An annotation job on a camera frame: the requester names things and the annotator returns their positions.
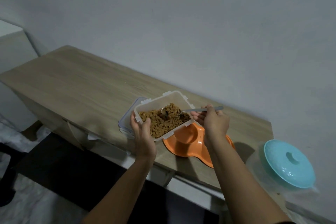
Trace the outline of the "white crumpled fabric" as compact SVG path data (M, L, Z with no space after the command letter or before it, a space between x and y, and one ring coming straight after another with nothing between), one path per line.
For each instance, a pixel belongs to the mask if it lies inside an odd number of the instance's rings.
M51 134L39 120L23 131L0 114L0 143L20 152L29 152Z

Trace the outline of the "orange pet bowl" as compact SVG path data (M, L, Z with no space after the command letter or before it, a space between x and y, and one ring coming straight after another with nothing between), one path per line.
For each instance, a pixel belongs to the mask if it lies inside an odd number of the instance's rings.
M204 144L205 130L197 123L183 126L172 136L163 139L163 143L172 154L183 157L195 157L206 166L213 168L212 160Z

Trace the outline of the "person's left forearm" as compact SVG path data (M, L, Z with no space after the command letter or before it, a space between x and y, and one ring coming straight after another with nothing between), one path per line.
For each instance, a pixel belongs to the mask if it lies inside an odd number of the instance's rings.
M127 169L81 224L126 224L140 195L156 152L137 153Z

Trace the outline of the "person's right hand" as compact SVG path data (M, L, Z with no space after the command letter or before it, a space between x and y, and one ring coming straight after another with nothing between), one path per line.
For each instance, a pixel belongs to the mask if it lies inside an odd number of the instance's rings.
M230 118L222 111L215 111L213 115L206 112L191 112L192 118L205 129L204 142L208 149L220 148L228 143L226 134L229 129Z

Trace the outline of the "clear plastic food container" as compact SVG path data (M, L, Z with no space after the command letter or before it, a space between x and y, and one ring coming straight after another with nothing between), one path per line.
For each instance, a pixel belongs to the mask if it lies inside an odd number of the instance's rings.
M138 123L142 124L143 121L139 116L139 113L142 111L151 111L151 110L160 110L161 108L169 105L170 103L174 103L178 106L181 110L185 109L193 109L194 106L188 101L188 98L183 95L180 91L168 91L164 93L162 96L157 97L155 99L147 99L142 101L138 104L133 111L135 112L135 117ZM186 123L178 126L177 128L171 130L170 132L166 133L160 138L153 138L155 141L160 141L163 139L167 139L168 137L172 136L176 130L181 129L183 126L189 126L192 123L195 123L195 120L191 118L191 120L187 121Z

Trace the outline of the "brown pet food kibble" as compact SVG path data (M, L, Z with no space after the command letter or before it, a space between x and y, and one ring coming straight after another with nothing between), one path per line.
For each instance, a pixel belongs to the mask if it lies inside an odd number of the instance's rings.
M151 120L150 134L153 138L160 138L171 130L191 120L188 113L182 113L174 103L160 110L142 111L139 113L142 121Z

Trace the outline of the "metal spoon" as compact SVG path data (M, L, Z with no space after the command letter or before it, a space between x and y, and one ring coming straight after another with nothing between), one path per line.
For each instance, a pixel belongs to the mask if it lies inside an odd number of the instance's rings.
M221 110L223 110L223 109L224 109L224 106L217 106L217 107L214 107L214 110L215 110L215 111L221 111ZM194 111L194 112L206 112L207 109L206 109L206 108L195 108L195 109L185 109L185 110L181 110L181 111L176 115L176 117L179 116L179 115L181 115L181 114L183 114L183 113L190 113L190 112L192 112L192 111ZM161 109L160 109L160 112L161 112L162 114L168 116L168 111L165 111L164 108L161 108Z

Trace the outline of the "turquoise round lid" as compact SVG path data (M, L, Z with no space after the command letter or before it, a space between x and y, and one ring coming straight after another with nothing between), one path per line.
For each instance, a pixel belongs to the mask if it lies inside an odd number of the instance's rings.
M308 158L293 145L280 141L267 141L261 150L263 167L279 184L297 189L312 188L315 171Z

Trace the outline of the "clear blue-rimmed container lid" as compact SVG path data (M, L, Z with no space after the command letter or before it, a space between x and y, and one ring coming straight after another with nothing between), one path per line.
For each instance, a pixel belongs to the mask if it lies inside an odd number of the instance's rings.
M118 126L120 132L126 136L128 139L134 139L134 132L130 125L130 117L132 114L133 109L140 104L142 101L147 100L145 97L138 97L133 104L130 106L128 111L122 116L122 118L118 121Z

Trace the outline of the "person's left hand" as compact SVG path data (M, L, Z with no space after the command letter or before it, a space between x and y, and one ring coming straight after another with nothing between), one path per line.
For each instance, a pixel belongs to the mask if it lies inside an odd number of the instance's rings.
M138 123L134 111L130 117L130 125L135 136L136 160L154 163L157 155L155 141L151 134L143 134L143 123Z

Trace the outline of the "clear round plastic container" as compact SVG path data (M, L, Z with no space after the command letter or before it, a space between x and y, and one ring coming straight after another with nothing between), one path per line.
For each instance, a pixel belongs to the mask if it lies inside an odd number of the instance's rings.
M246 161L246 166L254 175L259 184L270 194L279 194L287 201L314 201L320 197L320 190L314 186L309 189L287 187L276 182L263 167L262 147L256 150Z

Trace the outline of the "person's right forearm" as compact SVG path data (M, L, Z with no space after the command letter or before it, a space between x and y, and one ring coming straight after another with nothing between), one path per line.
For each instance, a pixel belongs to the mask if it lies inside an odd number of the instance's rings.
M255 180L224 134L206 132L204 142L234 224L293 224Z

